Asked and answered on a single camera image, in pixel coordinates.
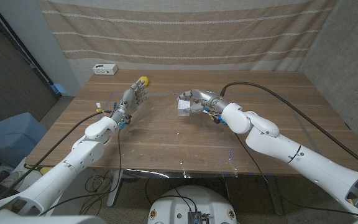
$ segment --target wooden table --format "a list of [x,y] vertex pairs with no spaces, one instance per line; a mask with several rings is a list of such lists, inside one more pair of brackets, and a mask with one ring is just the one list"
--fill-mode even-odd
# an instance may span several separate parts
[[[358,154],[358,138],[341,117],[300,72],[217,72],[119,70],[113,76],[93,75],[78,96],[57,119],[48,133],[26,159],[35,164],[71,127],[96,111],[96,102],[111,110],[122,92],[141,76],[150,80],[150,98],[133,114],[132,123],[120,133],[122,168],[196,173],[258,173],[255,164],[223,124],[215,124],[204,113],[178,116],[177,96],[194,88],[220,93],[234,81],[266,86],[298,107],[338,140]],[[330,160],[358,171],[358,161],[325,135],[298,116],[287,105],[252,86],[231,86],[225,99],[236,102],[244,111],[252,110],[273,121],[286,137],[312,149]],[[54,166],[69,152],[73,143],[84,135],[92,118],[69,135],[42,166]],[[247,134],[241,135],[244,142]],[[117,133],[104,156],[92,167],[119,168]],[[285,163],[250,150],[263,172],[275,175],[297,174]]]

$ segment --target blue trash can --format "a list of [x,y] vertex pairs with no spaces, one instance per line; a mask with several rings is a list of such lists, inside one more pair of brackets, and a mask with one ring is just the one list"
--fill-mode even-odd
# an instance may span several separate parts
[[22,113],[0,121],[0,161],[17,167],[47,130],[30,114]]

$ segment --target beige curtain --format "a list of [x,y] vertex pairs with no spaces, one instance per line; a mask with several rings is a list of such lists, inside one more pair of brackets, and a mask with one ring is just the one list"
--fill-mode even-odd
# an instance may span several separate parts
[[297,70],[335,0],[49,0],[40,8],[85,82],[120,69]]

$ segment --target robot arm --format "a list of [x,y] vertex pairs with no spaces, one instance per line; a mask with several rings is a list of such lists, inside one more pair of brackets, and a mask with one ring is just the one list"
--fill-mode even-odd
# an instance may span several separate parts
[[191,90],[179,96],[179,100],[195,98],[195,103],[217,112],[215,119],[224,121],[236,134],[249,131],[246,144],[253,150],[280,159],[316,185],[320,186],[346,210],[358,214],[358,172],[340,166],[324,156],[280,134],[273,122],[253,111],[243,112],[242,107],[229,103],[213,92]]
[[0,213],[6,209],[18,215],[38,215],[52,206],[74,178],[85,168],[98,161],[111,134],[131,121],[131,114],[148,97],[143,97],[144,81],[138,80],[125,91],[120,105],[109,117],[91,124],[85,135],[74,143],[71,153],[29,188],[0,200]]

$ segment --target yellow block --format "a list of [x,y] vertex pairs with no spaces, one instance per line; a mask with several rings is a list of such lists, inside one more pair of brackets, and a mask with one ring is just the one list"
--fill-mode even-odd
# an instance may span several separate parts
[[45,175],[48,171],[50,171],[50,169],[52,169],[53,167],[44,167],[40,169],[40,173],[42,175]]
[[144,81],[144,84],[142,86],[147,86],[149,84],[149,79],[147,77],[140,77],[140,81]]

